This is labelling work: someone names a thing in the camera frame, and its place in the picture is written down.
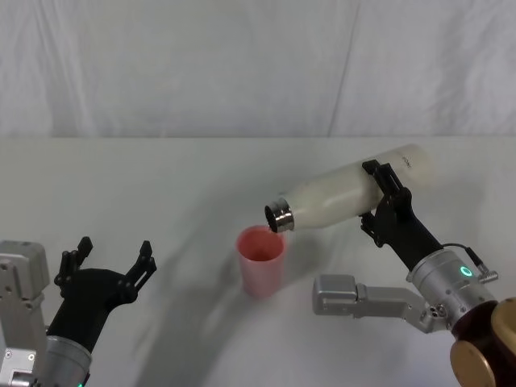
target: white table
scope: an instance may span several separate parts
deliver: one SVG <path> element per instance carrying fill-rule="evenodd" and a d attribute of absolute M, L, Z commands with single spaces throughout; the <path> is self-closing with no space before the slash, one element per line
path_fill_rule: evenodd
<path fill-rule="evenodd" d="M 83 235 L 86 267 L 126 272 L 144 239 L 158 271 L 109 317 L 90 387 L 456 385 L 452 336 L 403 321 L 315 316 L 317 273 L 408 285 L 389 247 L 357 218 L 289 234 L 287 282 L 267 301 L 242 294 L 233 243 L 264 223 L 264 204 L 308 176 L 418 142 L 440 179 L 414 193 L 416 215 L 442 242 L 473 246 L 516 294 L 516 139 L 27 139 L 0 143 L 0 236 L 41 242 L 53 278 Z M 50 322 L 60 305 L 45 292 Z"/>

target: plastic cup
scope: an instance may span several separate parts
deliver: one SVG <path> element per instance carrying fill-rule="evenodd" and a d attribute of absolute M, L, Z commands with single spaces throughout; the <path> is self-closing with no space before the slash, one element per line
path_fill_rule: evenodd
<path fill-rule="evenodd" d="M 256 298 L 275 294 L 283 279 L 285 238 L 266 226 L 249 227 L 236 240 L 243 289 Z"/>

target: screw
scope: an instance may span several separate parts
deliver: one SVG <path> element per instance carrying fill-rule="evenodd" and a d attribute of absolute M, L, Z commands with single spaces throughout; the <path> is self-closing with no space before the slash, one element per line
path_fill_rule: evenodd
<path fill-rule="evenodd" d="M 446 308 L 444 307 L 444 305 L 437 305 L 437 313 L 441 317 L 445 317 L 447 315 Z"/>

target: cup rim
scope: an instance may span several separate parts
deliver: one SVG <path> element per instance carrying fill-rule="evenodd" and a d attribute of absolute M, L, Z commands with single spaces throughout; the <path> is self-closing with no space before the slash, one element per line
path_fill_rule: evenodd
<path fill-rule="evenodd" d="M 280 254 L 278 254 L 277 256 L 275 256 L 274 258 L 272 258 L 271 260 L 251 260 L 249 258 L 247 258 L 246 256 L 244 256 L 240 250 L 239 250 L 239 245 L 240 245 L 240 242 L 242 241 L 242 238 L 247 236 L 247 234 L 249 234 L 250 232 L 253 232 L 253 231 L 268 231 L 272 234 L 275 234 L 277 236 L 277 238 L 280 240 L 280 243 L 281 243 L 281 252 Z M 283 257 L 285 256 L 285 249 L 286 249 L 286 242 L 285 242 L 285 237 L 282 235 L 282 234 L 278 234 L 278 233 L 275 233 L 273 231 L 271 231 L 271 229 L 268 227 L 268 226 L 264 226 L 264 225 L 255 225 L 255 226 L 250 226 L 248 228 L 245 228 L 244 230 L 242 230 L 238 236 L 238 238 L 236 239 L 236 242 L 235 242 L 235 249 L 236 251 L 239 253 L 239 256 L 240 258 L 246 260 L 247 262 L 249 263 L 252 263 L 252 264 L 268 264 L 268 263 L 275 263 L 277 262 L 278 260 L 282 260 Z"/>

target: white backdrop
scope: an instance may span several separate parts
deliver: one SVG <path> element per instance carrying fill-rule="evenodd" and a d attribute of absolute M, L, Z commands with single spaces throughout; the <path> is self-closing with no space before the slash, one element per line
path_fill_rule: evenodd
<path fill-rule="evenodd" d="M 0 135 L 515 131 L 515 1 L 0 0 Z"/>

